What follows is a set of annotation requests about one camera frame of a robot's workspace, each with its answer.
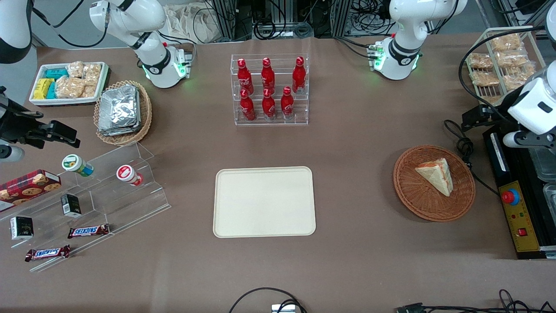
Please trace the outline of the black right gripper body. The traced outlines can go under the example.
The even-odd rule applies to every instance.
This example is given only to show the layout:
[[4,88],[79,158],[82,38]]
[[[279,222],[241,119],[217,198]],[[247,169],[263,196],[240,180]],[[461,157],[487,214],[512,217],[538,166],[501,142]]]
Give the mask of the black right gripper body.
[[42,149],[45,141],[54,141],[49,127],[38,119],[44,114],[32,112],[8,98],[1,99],[0,137],[12,144],[20,143]]

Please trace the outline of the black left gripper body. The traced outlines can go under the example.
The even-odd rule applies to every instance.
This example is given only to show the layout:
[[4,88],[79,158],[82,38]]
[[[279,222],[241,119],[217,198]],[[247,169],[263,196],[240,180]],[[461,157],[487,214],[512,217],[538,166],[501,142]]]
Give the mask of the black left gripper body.
[[499,125],[504,132],[518,131],[518,121],[508,113],[508,109],[511,106],[512,103],[501,103],[496,107],[489,107],[484,103],[479,104],[479,122],[477,127]]

